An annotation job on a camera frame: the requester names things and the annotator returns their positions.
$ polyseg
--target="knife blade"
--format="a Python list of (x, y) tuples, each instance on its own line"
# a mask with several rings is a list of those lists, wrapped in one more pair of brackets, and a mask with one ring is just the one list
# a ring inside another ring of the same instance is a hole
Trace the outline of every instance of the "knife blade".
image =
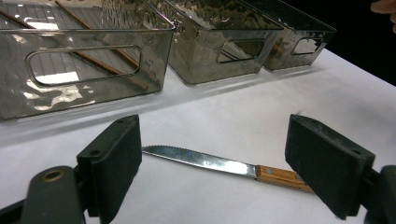
[(147, 146), (142, 147), (142, 151), (149, 155), (186, 163), (188, 165), (242, 175), (265, 183), (313, 192), (313, 190), (293, 171), (264, 165), (253, 165), (241, 161), (232, 161), (181, 147)]

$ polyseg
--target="knife handle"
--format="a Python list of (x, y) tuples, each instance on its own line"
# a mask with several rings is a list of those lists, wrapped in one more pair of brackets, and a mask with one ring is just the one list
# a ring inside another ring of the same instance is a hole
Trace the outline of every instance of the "knife handle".
[(256, 165), (257, 180), (261, 182), (276, 184), (288, 188), (300, 189), (314, 192), (308, 185), (293, 171), (281, 170), (274, 167)]

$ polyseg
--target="clear plastic container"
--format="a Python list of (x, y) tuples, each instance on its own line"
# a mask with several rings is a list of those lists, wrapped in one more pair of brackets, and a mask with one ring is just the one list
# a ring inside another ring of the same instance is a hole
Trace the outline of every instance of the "clear plastic container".
[(0, 120), (163, 89), (175, 26), (152, 5), (59, 2), (0, 1)]
[(169, 64), (190, 85), (258, 73), (282, 27), (234, 0), (150, 0), (176, 25)]
[(270, 71), (311, 65), (336, 33), (331, 26), (282, 1), (246, 2), (284, 28), (264, 63)]

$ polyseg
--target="dark background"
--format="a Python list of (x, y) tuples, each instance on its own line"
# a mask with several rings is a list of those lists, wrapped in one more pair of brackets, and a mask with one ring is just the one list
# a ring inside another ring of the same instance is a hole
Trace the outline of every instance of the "dark background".
[(370, 1), (283, 0), (337, 30), (326, 49), (396, 86), (396, 34)]

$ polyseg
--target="finger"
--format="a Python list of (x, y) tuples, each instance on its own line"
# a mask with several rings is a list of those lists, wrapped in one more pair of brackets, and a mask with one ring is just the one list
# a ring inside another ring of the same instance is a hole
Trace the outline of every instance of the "finger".
[(371, 10), (376, 13), (386, 14), (396, 12), (396, 0), (380, 0), (371, 4)]

